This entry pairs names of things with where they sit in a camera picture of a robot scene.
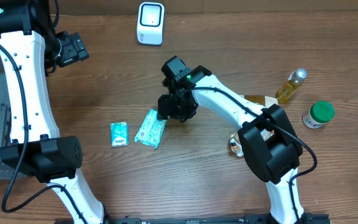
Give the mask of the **small teal tissue pack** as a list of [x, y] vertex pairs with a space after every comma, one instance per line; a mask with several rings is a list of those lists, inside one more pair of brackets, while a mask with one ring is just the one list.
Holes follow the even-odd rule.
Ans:
[[127, 123], [111, 123], [111, 146], [112, 147], [124, 147], [129, 143], [128, 127]]

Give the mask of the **brown snack package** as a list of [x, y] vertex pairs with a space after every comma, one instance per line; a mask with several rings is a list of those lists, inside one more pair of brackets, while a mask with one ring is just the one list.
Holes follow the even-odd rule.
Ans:
[[[262, 105], [266, 108], [271, 107], [272, 105], [277, 105], [278, 104], [278, 100], [274, 97], [270, 97], [270, 96], [261, 96], [261, 95], [244, 95], [244, 98], [248, 101], [251, 101], [253, 103]], [[263, 130], [261, 132], [262, 137], [264, 140], [267, 140], [269, 137], [273, 136], [274, 131], [266, 131]], [[237, 156], [237, 157], [243, 157], [244, 153], [242, 151], [242, 147], [241, 147], [241, 143], [240, 143], [240, 139], [239, 139], [239, 135], [237, 132], [235, 132], [234, 134], [231, 134], [230, 140], [229, 140], [229, 144], [231, 146], [231, 150], [232, 152]]]

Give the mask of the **yellow oil bottle silver cap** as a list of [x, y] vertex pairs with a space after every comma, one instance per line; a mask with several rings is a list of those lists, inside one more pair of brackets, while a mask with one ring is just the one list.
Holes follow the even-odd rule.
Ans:
[[307, 75], [308, 72], [303, 68], [299, 68], [293, 71], [288, 77], [285, 84], [281, 88], [279, 88], [275, 94], [275, 98], [278, 100], [278, 102], [279, 103], [288, 102], [292, 94], [294, 94], [294, 92], [296, 92], [296, 90], [306, 80]]

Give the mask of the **green lid jar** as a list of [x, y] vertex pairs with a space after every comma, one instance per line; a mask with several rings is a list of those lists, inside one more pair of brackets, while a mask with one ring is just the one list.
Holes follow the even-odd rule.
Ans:
[[335, 115], [334, 106], [328, 101], [318, 101], [303, 113], [303, 123], [311, 129], [318, 129], [330, 122]]

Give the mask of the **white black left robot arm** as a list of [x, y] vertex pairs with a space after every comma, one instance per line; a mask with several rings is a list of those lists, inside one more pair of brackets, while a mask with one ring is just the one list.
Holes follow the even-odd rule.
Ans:
[[73, 223], [107, 223], [81, 170], [79, 139], [61, 136], [50, 106], [48, 72], [89, 56], [80, 35], [56, 32], [57, 24], [48, 1], [0, 1], [0, 57], [11, 106], [11, 142], [0, 158], [53, 190]]

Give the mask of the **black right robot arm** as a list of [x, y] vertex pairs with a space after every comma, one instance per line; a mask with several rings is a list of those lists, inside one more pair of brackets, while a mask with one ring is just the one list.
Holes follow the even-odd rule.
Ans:
[[266, 108], [246, 100], [207, 68], [191, 69], [177, 56], [167, 60], [161, 71], [168, 94], [158, 99], [157, 118], [184, 123], [199, 106], [222, 117], [237, 130], [249, 169], [266, 183], [271, 221], [301, 223], [304, 210], [294, 179], [303, 149], [283, 108]]

